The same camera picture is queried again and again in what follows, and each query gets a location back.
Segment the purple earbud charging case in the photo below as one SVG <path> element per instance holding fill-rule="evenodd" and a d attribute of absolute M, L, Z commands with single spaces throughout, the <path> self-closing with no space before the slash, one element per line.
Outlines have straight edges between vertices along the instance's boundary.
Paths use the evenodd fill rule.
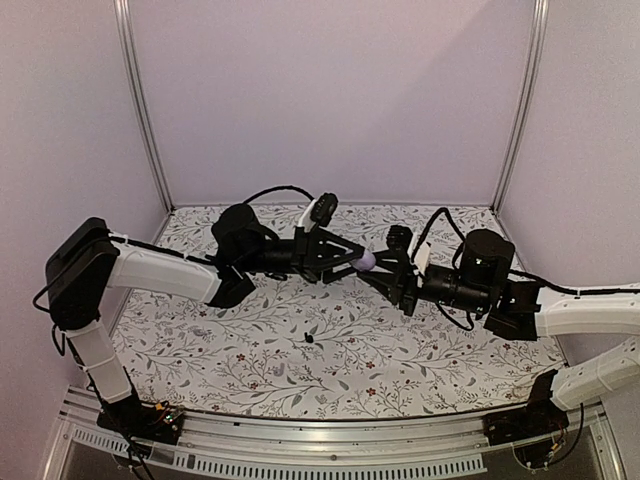
<path fill-rule="evenodd" d="M 364 250 L 360 258 L 354 259 L 351 262 L 354 269 L 360 272 L 371 271 L 376 266 L 376 257 L 369 250 Z"/>

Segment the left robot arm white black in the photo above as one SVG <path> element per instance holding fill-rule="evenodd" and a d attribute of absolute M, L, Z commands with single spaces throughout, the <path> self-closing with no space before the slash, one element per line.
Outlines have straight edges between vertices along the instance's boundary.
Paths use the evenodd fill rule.
<path fill-rule="evenodd" d="M 111 419 L 138 434 L 149 415 L 134 401 L 134 386 L 100 323 L 106 291 L 141 290 L 232 309 L 254 291 L 254 273 L 328 282 L 335 268 L 349 272 L 366 255 L 364 247 L 328 231 L 335 208 L 332 197 L 312 201 L 293 237 L 283 239 L 259 222 L 250 204 L 232 205 L 211 228 L 216 253 L 204 258 L 117 235 L 91 217 L 47 261 L 46 284 L 34 297 L 47 302 L 34 306 L 65 334 L 80 368 L 110 405 Z"/>

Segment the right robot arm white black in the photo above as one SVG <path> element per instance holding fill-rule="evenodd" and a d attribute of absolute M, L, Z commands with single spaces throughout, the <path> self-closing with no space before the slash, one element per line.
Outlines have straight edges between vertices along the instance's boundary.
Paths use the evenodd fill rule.
<path fill-rule="evenodd" d="M 639 377 L 639 289 L 634 285 L 579 289 L 555 286 L 511 265 L 514 245 L 487 230 L 471 231 L 456 267 L 434 265 L 410 229 L 393 227 L 387 250 L 367 253 L 354 266 L 404 314 L 418 301 L 452 307 L 483 319 L 504 340 L 534 341 L 567 334 L 627 334 L 629 340 L 574 367 L 539 375 L 517 427 L 537 436 L 556 412 L 572 410 Z"/>

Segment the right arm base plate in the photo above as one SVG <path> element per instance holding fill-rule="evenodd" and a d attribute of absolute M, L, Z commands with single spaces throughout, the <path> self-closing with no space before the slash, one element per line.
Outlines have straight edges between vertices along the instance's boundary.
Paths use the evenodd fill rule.
<path fill-rule="evenodd" d="M 553 369 L 538 376 L 524 406 L 482 418 L 483 433 L 491 446 L 547 435 L 539 443 L 514 450 L 516 460 L 528 469 L 551 466 L 564 445 L 568 415 L 551 401 L 551 386 L 557 374 Z"/>

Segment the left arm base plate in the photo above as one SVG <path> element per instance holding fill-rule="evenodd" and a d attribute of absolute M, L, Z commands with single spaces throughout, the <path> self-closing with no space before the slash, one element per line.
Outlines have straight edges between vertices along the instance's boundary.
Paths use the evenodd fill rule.
<path fill-rule="evenodd" d="M 129 397 L 116 403 L 106 403 L 101 408 L 97 425 L 123 437 L 176 445 L 184 420 L 182 407 L 145 404 Z"/>

